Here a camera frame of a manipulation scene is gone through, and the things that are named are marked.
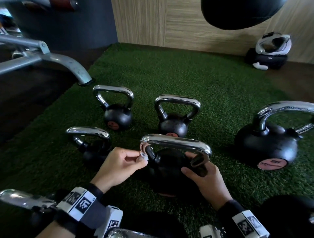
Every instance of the black kettlebell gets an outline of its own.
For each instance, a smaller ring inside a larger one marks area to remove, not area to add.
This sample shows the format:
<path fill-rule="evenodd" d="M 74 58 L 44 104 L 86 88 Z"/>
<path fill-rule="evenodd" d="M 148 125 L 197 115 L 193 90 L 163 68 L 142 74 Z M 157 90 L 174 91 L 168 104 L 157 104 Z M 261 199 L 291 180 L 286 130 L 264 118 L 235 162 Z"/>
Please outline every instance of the black kettlebell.
<path fill-rule="evenodd" d="M 122 93 L 127 96 L 127 103 L 111 104 L 109 105 L 105 99 L 101 96 L 100 92 L 115 92 Z M 101 102 L 101 108 L 105 112 L 104 120 L 106 125 L 112 130 L 126 130 L 129 128 L 132 122 L 131 108 L 134 101 L 133 92 L 125 87 L 113 87 L 105 85 L 96 85 L 93 88 L 93 93 L 97 99 Z"/>
<path fill-rule="evenodd" d="M 182 116 L 178 113 L 167 114 L 161 107 L 162 102 L 171 102 L 185 104 L 193 107 L 193 110 Z M 187 135 L 188 125 L 192 121 L 201 108 L 201 103 L 194 98 L 160 95 L 155 99 L 155 110 L 159 118 L 158 130 L 160 134 L 174 137 L 185 137 Z"/>
<path fill-rule="evenodd" d="M 154 152 L 151 144 L 167 148 Z M 207 171 L 203 164 L 209 161 L 212 154 L 208 145 L 192 139 L 149 134 L 142 137 L 140 149 L 141 155 L 148 159 L 141 176 L 156 193 L 168 197 L 194 197 L 199 192 L 196 184 L 181 172 L 181 168 L 187 167 L 205 176 Z M 191 160 L 180 149 L 199 154 Z"/>
<path fill-rule="evenodd" d="M 261 205 L 257 215 L 272 238 L 311 237 L 314 234 L 314 200 L 309 197 L 271 197 Z"/>
<path fill-rule="evenodd" d="M 97 127 L 70 127 L 65 133 L 70 135 L 70 140 L 83 154 L 85 166 L 98 171 L 111 151 L 111 139 L 108 132 Z M 97 136 L 101 140 L 88 143 L 81 140 L 77 135 Z"/>
<path fill-rule="evenodd" d="M 32 211 L 29 222 L 34 232 L 39 234 L 53 221 L 57 204 L 68 193 L 68 190 L 60 189 L 49 197 L 43 197 L 15 189 L 6 189 L 0 192 L 0 201 Z"/>
<path fill-rule="evenodd" d="M 235 136 L 239 160 L 261 170 L 278 170 L 293 163 L 301 134 L 314 127 L 314 120 L 298 129 L 285 129 L 267 124 L 269 116 L 283 111 L 302 111 L 314 114 L 314 104 L 298 101 L 280 101 L 264 106 Z"/>

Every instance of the hand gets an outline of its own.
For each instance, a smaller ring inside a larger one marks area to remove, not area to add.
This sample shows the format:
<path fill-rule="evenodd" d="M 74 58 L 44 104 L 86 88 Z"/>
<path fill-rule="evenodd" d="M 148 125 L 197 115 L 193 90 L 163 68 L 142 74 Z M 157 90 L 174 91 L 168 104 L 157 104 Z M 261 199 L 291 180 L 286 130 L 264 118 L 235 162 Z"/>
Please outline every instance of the hand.
<path fill-rule="evenodd" d="M 103 193 L 119 185 L 136 170 L 144 168 L 147 160 L 136 150 L 115 147 L 107 156 L 96 176 L 91 180 Z"/>
<path fill-rule="evenodd" d="M 196 154 L 190 152 L 186 152 L 185 154 L 190 158 L 196 156 Z M 218 210 L 227 201 L 232 200 L 232 197 L 224 183 L 218 167 L 210 161 L 204 165 L 207 170 L 207 175 L 205 177 L 198 176 L 186 167 L 181 168 L 181 171 L 196 183 L 203 197 L 211 203 L 215 210 Z"/>

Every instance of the punching bag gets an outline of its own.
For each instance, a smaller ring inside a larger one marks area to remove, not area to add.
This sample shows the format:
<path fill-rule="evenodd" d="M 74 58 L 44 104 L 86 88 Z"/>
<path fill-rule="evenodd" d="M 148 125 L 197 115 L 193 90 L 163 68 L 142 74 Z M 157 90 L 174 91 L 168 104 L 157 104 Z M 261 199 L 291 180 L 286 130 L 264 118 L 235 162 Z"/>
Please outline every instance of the punching bag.
<path fill-rule="evenodd" d="M 275 15 L 287 0 L 201 0 L 206 21 L 223 30 L 260 24 Z"/>

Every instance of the dark sleeve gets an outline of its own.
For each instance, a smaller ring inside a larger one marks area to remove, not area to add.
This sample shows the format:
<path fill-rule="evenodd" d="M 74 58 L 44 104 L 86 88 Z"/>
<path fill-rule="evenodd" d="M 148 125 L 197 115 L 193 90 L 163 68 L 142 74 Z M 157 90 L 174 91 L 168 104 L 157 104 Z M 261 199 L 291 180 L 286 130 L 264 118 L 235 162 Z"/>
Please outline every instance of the dark sleeve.
<path fill-rule="evenodd" d="M 245 237 L 232 220 L 232 217 L 243 212 L 244 208 L 236 200 L 230 200 L 218 210 L 218 218 L 228 237 Z"/>

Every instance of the artificial turf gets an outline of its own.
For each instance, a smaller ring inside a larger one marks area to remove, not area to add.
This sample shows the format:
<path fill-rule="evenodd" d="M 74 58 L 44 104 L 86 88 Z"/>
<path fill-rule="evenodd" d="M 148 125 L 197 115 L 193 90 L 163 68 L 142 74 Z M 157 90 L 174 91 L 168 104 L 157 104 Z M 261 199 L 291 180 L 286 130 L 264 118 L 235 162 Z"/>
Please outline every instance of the artificial turf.
<path fill-rule="evenodd" d="M 113 146 L 139 149 L 143 135 L 156 133 L 158 118 L 154 100 L 160 94 L 193 97 L 202 104 L 189 126 L 187 138 L 211 146 L 216 164 L 232 196 L 244 207 L 254 209 L 276 194 L 314 192 L 313 132 L 300 141 L 296 162 L 280 171 L 261 171 L 236 161 L 230 154 L 234 135 L 251 122 L 254 112 L 265 104 L 288 100 L 275 89 L 263 71 L 246 65 L 240 57 L 186 50 L 112 45 L 91 67 L 96 84 L 125 86 L 135 95 L 133 124 L 124 132 L 108 129 Z M 72 189 L 88 182 L 94 172 L 82 164 L 82 155 L 69 142 L 65 130 L 71 126 L 107 129 L 103 111 L 92 87 L 74 85 L 38 116 L 1 151 L 0 190 L 14 188 L 46 195 L 59 188 Z M 104 93 L 109 103 L 125 100 L 123 95 Z M 164 104 L 166 111 L 185 113 L 188 107 Z M 307 123 L 308 115 L 281 113 L 270 118 L 285 127 Z M 109 204 L 131 219 L 141 211 L 174 214 L 190 237 L 199 237 L 200 226 L 215 219 L 206 203 L 190 203 L 154 194 L 148 184 L 131 177 L 106 195 Z M 28 235 L 26 215 L 20 209 L 0 204 L 0 227 L 4 237 Z"/>

